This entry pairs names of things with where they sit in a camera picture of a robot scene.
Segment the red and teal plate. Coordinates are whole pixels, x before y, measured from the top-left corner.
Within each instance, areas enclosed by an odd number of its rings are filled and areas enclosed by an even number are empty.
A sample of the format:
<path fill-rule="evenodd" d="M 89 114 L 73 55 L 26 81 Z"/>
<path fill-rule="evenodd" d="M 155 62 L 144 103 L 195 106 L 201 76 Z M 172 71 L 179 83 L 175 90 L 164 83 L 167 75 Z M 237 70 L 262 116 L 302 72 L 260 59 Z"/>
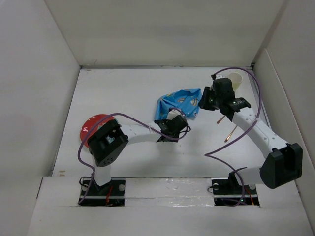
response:
<path fill-rule="evenodd" d="M 92 130 L 92 132 L 88 135 L 86 141 L 83 144 L 83 148 L 88 148 L 88 143 L 87 140 L 88 138 L 93 135 L 97 130 L 99 130 L 103 125 L 105 125 L 107 122 L 111 121 L 111 120 L 115 120 L 116 122 L 118 122 L 114 117 L 110 117 L 107 119 L 104 119 L 107 116 L 107 114 L 98 114 L 98 115 L 94 115 L 92 117 L 90 117 L 83 125 L 80 131 L 80 141 L 82 142 L 84 140 L 84 138 L 86 137 L 87 133 Z M 104 119 L 98 126 L 96 126 L 93 129 L 93 126 L 100 121 L 101 119 Z"/>

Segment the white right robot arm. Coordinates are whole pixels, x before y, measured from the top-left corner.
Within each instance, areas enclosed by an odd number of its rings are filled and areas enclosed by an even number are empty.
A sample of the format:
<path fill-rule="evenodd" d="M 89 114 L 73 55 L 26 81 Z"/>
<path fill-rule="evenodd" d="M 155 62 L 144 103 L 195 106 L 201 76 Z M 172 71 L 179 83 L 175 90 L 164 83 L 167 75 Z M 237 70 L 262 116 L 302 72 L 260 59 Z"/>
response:
<path fill-rule="evenodd" d="M 265 159 L 260 167 L 234 173 L 235 177 L 227 182 L 230 192 L 238 194 L 246 185 L 253 184 L 275 189 L 302 176 L 301 146 L 282 139 L 258 118 L 247 100 L 236 98 L 228 78 L 215 79 L 210 87 L 205 87 L 198 106 L 209 111 L 219 110 L 245 132 Z"/>

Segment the pale yellow mug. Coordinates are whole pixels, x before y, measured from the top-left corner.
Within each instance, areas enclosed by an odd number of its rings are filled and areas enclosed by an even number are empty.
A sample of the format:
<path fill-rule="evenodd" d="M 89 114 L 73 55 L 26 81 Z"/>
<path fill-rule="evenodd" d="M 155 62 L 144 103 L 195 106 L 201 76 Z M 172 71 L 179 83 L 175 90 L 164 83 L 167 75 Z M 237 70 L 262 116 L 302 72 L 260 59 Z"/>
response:
<path fill-rule="evenodd" d="M 237 72 L 232 72 L 228 75 L 228 79 L 232 82 L 232 88 L 236 91 L 243 81 L 243 76 Z"/>

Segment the blue space-print placemat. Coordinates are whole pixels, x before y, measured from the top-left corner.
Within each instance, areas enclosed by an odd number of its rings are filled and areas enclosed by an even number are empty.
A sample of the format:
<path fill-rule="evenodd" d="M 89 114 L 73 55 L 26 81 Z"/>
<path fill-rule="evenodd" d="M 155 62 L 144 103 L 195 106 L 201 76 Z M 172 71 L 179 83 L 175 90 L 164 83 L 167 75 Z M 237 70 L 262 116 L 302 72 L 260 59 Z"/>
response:
<path fill-rule="evenodd" d="M 181 89 L 179 91 L 163 95 L 157 101 L 155 119 L 166 119 L 171 108 L 181 110 L 186 117 L 194 118 L 199 113 L 198 103 L 202 93 L 200 88 Z"/>

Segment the copper fork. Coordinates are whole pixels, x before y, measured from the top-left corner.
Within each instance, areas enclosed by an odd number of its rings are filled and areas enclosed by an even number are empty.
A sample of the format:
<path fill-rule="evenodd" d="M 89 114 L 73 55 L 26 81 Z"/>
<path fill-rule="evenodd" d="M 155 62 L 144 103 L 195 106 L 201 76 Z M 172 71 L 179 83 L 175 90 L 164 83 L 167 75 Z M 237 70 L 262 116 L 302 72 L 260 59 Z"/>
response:
<path fill-rule="evenodd" d="M 225 140 L 224 140 L 224 142 L 225 143 L 227 143 L 229 140 L 230 140 L 230 138 L 231 138 L 231 136 L 233 135 L 233 133 L 235 132 L 235 130 L 237 129 L 237 125 L 233 128 L 233 130 L 229 133 L 229 135 L 225 138 Z"/>

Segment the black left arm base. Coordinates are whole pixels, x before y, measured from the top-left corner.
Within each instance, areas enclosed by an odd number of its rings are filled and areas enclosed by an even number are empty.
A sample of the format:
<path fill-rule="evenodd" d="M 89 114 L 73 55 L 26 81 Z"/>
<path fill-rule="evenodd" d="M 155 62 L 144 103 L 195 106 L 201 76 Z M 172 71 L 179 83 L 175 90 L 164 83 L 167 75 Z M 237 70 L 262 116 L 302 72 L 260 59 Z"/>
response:
<path fill-rule="evenodd" d="M 103 186 L 98 186 L 90 177 L 79 180 L 81 192 L 78 205 L 84 207 L 123 207 L 125 205 L 125 178 L 113 178 Z"/>

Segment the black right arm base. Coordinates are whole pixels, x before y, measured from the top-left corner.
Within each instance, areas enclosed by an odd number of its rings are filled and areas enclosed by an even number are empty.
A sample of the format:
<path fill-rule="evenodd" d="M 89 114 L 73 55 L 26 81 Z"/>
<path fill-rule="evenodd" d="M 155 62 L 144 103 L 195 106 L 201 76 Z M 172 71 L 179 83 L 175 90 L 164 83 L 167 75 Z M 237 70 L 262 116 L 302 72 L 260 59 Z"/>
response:
<path fill-rule="evenodd" d="M 242 197 L 242 186 L 232 183 L 228 178 L 212 178 L 207 191 L 213 194 L 215 206 L 232 207 L 239 201 L 240 206 L 260 206 L 255 186 L 251 189 L 245 185 Z"/>

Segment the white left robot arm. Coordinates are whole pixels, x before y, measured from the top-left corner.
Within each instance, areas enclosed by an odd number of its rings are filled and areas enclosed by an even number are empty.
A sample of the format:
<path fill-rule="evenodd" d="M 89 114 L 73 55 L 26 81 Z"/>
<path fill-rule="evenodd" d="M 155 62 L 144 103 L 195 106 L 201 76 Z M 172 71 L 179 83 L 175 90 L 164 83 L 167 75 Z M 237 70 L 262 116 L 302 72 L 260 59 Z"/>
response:
<path fill-rule="evenodd" d="M 110 165 L 127 145 L 143 142 L 178 142 L 189 131 L 188 122 L 181 114 L 144 125 L 123 125 L 115 118 L 102 122 L 86 141 L 95 162 L 93 190 L 99 195 L 109 191 Z"/>

